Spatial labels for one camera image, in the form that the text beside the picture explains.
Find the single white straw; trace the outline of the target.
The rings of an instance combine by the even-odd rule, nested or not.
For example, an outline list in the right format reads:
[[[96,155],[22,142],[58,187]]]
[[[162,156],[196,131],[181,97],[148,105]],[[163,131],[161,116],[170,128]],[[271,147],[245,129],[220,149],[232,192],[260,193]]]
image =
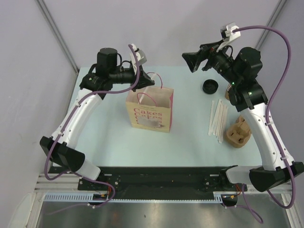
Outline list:
[[[158,74],[155,73],[155,72],[152,72],[152,76],[151,76],[151,79],[154,81],[155,77],[157,76]],[[145,93],[148,91],[149,87],[146,87],[145,90],[143,91],[143,93],[141,94],[141,97],[140,99],[138,100],[138,103],[140,104],[145,96]]]

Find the pink and beige paper bag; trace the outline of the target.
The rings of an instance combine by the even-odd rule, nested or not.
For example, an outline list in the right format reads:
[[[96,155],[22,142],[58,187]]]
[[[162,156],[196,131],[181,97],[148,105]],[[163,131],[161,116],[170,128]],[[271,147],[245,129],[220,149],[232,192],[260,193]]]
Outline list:
[[[163,86],[149,86],[142,102],[138,100],[145,90],[130,91],[126,98],[126,109],[132,127],[169,133],[172,125],[174,89]]]

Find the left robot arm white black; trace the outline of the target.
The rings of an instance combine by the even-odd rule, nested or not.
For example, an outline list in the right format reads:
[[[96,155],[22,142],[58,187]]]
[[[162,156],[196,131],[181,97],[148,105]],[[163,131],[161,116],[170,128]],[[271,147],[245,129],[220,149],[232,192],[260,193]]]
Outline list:
[[[83,77],[74,104],[59,127],[50,137],[43,136],[40,146],[47,156],[44,173],[48,173],[49,162],[63,167],[64,172],[72,172],[88,179],[95,190],[101,189],[105,178],[99,167],[86,159],[84,153],[75,150],[78,138],[97,106],[107,94],[136,91],[155,84],[142,65],[147,61],[145,53],[130,44],[129,67],[123,67],[124,60],[116,49],[106,47],[97,53],[97,62]]]

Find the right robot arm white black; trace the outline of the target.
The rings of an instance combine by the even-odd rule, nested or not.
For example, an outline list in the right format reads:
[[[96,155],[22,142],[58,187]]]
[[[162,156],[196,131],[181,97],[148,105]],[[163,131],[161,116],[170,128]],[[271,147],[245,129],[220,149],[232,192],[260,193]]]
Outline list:
[[[263,64],[260,52],[244,47],[236,58],[226,54],[230,46],[221,48],[221,41],[200,46],[199,51],[183,53],[191,72],[197,71],[201,62],[207,71],[213,68],[231,88],[228,91],[230,103],[245,119],[258,146],[262,160],[260,167],[232,166],[219,178],[223,190],[231,190],[236,183],[252,184],[264,192],[286,183],[292,177],[304,172],[304,164],[295,161],[285,149],[275,124],[266,111],[268,98],[256,77]]]

